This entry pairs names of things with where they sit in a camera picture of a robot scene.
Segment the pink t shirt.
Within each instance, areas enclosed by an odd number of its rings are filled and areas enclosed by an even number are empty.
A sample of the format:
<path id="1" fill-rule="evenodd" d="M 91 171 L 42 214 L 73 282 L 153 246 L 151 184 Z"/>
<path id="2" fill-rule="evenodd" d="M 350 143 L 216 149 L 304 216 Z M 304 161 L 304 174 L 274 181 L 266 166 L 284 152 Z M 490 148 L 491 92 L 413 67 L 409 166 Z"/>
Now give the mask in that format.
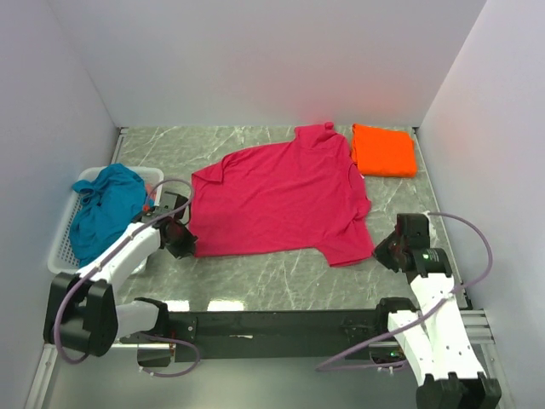
<path id="1" fill-rule="evenodd" d="M 251 147 L 192 174 L 196 255 L 312 248 L 331 267 L 371 257 L 371 202 L 332 123 L 299 126 L 292 141 Z"/>

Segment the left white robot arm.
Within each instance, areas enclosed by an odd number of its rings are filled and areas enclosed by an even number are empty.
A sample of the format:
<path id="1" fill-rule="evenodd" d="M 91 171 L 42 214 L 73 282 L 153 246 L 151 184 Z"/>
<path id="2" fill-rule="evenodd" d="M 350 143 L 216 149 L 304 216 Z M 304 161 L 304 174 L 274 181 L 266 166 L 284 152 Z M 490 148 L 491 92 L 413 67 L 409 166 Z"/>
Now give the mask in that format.
<path id="1" fill-rule="evenodd" d="M 192 198 L 168 193 L 165 205 L 143 210 L 106 251 L 76 273 L 56 274 L 49 289 L 43 339 L 61 357 L 77 364 L 100 357 L 121 337 L 141 334 L 163 341 L 170 331 L 165 302 L 140 297 L 118 304 L 117 293 L 150 255 L 167 250 L 175 258 L 193 256 L 197 238 L 182 221 Z"/>

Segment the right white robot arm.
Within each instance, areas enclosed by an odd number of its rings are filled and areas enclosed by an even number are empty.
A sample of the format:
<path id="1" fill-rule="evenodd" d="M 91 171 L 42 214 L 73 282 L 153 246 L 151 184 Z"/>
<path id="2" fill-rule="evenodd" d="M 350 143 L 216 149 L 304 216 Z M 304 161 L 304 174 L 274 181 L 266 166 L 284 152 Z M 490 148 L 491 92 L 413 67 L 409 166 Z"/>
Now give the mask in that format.
<path id="1" fill-rule="evenodd" d="M 486 375 L 473 350 L 456 301 L 462 288 L 446 252 L 431 246 L 428 217 L 399 214 L 374 257 L 403 273 L 416 297 L 383 298 L 373 322 L 378 337 L 401 347 L 417 381 L 417 407 L 496 408 L 500 383 Z"/>

